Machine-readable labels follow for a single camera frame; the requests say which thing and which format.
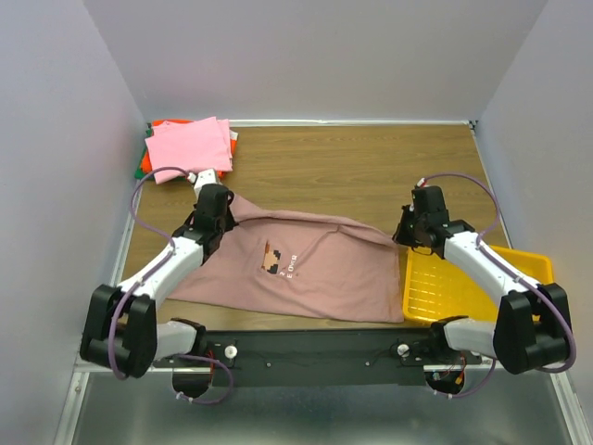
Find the white knob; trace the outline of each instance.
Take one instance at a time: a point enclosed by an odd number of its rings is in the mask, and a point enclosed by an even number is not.
[[[224,349],[224,356],[227,359],[232,360],[237,356],[238,352],[239,351],[237,350],[236,346],[229,345]]]
[[[397,355],[399,355],[399,357],[408,357],[410,355],[410,347],[405,343],[402,343],[397,347]]]

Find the pink t-shirt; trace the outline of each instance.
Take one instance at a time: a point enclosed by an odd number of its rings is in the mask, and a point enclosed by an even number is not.
[[[236,309],[355,322],[403,321],[397,246],[349,218],[263,210],[235,196],[239,223],[170,294]]]

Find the orange cloth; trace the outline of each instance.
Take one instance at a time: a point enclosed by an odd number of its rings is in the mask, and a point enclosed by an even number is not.
[[[153,121],[152,126],[158,127],[164,121],[175,122],[175,123],[193,122],[193,121],[187,121],[185,119],[162,119],[159,121]],[[234,151],[236,150],[236,148],[237,148],[237,140],[231,139],[231,154],[233,156],[234,156]],[[144,173],[144,174],[147,174],[152,171],[152,164],[150,163],[150,157],[148,156],[148,150],[145,152],[145,155],[142,158],[142,161],[140,162],[140,169],[142,170],[142,173]],[[224,176],[224,172],[217,172],[217,173],[219,175],[219,178],[222,179],[222,177]]]

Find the black bracket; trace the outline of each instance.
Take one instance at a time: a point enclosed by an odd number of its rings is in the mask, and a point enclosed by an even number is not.
[[[412,206],[402,207],[394,241],[410,248],[430,248],[445,257],[445,240],[461,232],[474,232],[464,220],[451,221],[443,191],[439,186],[416,187],[411,192]]]
[[[193,239],[204,249],[206,261],[221,245],[225,232],[237,225],[229,206],[234,193],[222,184],[206,184],[200,190],[194,211],[173,236]]]
[[[81,358],[109,367],[107,336],[109,325],[123,292],[118,287],[101,285],[91,296],[82,332]],[[128,315],[125,329],[116,331],[115,356],[120,371],[132,377],[146,373],[157,352],[157,310],[147,295],[131,296],[123,308]]]
[[[538,289],[571,326],[564,289],[555,283],[540,285]],[[534,321],[534,315],[539,316],[539,321]],[[511,374],[563,362],[570,352],[560,323],[531,291],[512,291],[502,298],[494,332],[494,351]]]

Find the pink cloth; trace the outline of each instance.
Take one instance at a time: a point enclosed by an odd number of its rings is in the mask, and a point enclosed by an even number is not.
[[[216,118],[169,127],[146,138],[153,169],[180,167],[189,172],[207,169],[230,172],[233,169],[229,158],[230,135],[227,147]],[[158,172],[155,181],[161,184],[179,175],[177,171]]]
[[[231,151],[231,135],[234,134],[234,139],[238,136],[237,133],[231,130],[231,122],[228,119],[216,119],[216,122],[221,129],[222,139],[227,147],[227,152],[229,153],[229,158],[233,158],[233,152]],[[158,135],[166,133],[168,130],[172,130],[177,127],[181,127],[187,125],[186,123],[179,123],[179,122],[171,122],[171,121],[163,121],[160,125],[152,127],[152,134]]]
[[[348,218],[263,210],[235,196],[239,225],[170,299],[356,322],[402,322],[397,247]]]

